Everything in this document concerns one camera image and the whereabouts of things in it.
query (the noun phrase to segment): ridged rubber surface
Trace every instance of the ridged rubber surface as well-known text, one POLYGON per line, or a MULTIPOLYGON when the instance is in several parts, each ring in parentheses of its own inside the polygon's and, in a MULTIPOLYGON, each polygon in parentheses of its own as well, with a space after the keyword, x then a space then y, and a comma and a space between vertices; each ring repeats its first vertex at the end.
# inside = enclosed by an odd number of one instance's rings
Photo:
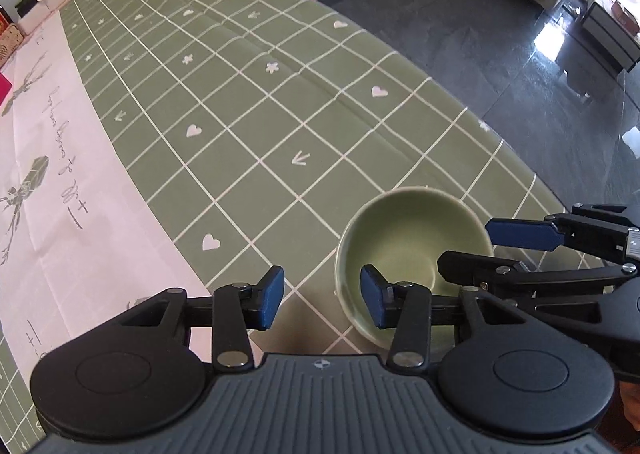
POLYGON ((487 438, 458 423, 427 381, 390 373, 375 356, 269 355, 223 376, 207 400, 158 434, 116 444, 47 437, 36 454, 609 454, 599 438, 541 445, 487 438))

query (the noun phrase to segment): coffee table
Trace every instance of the coffee table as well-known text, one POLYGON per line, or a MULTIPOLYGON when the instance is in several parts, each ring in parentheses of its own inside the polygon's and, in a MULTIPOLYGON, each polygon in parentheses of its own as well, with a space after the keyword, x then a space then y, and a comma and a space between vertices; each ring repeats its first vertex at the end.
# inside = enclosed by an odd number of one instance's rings
POLYGON ((603 56, 618 72, 630 72, 640 60, 640 36, 630 34, 611 12, 616 0, 590 0, 582 28, 603 49, 603 56))

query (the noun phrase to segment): green checkered tablecloth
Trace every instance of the green checkered tablecloth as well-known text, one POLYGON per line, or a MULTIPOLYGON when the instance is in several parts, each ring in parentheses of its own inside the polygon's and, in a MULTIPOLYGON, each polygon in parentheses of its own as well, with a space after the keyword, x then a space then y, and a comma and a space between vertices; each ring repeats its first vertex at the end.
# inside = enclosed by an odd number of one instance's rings
MULTIPOLYGON (((285 267, 264 351, 374 352, 334 287, 340 234, 379 193, 428 185, 482 221, 563 211, 490 127, 404 57, 312 0, 72 0, 60 15, 124 168, 213 291, 285 267)), ((596 258, 500 249, 543 270, 596 258)), ((42 435, 0 338, 0 435, 42 435)))

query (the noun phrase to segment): red box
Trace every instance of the red box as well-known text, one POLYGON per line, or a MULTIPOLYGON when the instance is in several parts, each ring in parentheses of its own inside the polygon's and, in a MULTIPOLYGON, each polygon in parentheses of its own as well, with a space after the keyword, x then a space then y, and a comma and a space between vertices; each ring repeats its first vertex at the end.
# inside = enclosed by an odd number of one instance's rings
POLYGON ((11 92, 11 83, 2 73, 0 73, 0 104, 4 102, 4 99, 11 92))

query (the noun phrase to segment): jar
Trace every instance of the jar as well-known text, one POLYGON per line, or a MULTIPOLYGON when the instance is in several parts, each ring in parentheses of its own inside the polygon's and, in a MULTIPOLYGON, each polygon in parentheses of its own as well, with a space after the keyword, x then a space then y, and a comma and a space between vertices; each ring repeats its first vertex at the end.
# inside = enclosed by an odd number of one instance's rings
POLYGON ((23 18, 38 4, 37 0, 20 0, 15 5, 18 15, 23 18))
POLYGON ((9 28, 11 23, 13 23, 11 17, 6 13, 6 10, 2 8, 2 5, 0 5, 0 34, 9 28))

